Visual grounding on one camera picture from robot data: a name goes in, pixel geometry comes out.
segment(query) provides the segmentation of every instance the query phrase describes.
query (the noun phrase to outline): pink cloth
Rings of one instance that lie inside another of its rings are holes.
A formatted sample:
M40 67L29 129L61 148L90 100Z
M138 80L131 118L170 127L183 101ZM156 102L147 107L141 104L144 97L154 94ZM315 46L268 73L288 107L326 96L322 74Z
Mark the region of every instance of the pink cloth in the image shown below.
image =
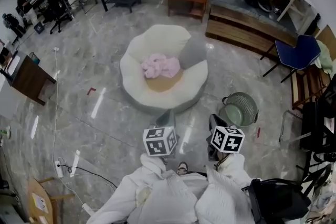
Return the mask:
M167 59L164 54L149 55L143 60L141 67L144 70L145 77L148 79L157 78L159 75L172 78L181 68L177 58Z

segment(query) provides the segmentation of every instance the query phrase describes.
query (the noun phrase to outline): person in black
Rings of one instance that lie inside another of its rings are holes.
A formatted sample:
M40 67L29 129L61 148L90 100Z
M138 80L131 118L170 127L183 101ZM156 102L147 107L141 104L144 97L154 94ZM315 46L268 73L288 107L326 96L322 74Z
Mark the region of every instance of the person in black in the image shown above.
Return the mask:
M12 14L2 15L6 28L11 29L18 37L22 38L26 30L19 24L19 21Z
M30 20L33 25L38 23L36 13L30 4L32 0L17 0L17 6L23 10L27 20Z

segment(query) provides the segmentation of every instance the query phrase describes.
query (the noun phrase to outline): green basket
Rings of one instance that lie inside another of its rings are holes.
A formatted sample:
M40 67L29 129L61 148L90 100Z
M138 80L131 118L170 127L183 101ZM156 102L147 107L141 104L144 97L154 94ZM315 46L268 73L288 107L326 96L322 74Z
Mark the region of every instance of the green basket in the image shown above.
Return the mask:
M247 127L258 119L258 108L251 96L243 92L235 92L222 99L223 107L219 116L229 126Z

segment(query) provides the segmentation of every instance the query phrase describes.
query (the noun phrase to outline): wooden step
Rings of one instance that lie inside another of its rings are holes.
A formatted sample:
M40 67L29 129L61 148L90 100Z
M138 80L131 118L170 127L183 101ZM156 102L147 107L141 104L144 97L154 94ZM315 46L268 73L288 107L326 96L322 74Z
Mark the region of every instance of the wooden step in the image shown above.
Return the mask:
M211 19L208 21L205 36L254 51L261 55L273 44L272 41L257 34ZM278 54L275 48L269 53L269 58L277 60Z
M279 28L262 23L258 19L217 5L211 6L209 19L239 27L248 32L254 33L272 42L280 40L291 46L296 46L296 37L280 30Z

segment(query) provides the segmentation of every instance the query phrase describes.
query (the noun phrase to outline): red tape mark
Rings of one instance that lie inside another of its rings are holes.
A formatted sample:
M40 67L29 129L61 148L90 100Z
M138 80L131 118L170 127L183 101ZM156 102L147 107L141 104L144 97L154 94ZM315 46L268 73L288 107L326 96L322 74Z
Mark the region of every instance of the red tape mark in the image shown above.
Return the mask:
M94 91L94 92L95 92L96 89L95 89L95 88L90 88L90 90L88 91L87 95L89 95L91 91Z

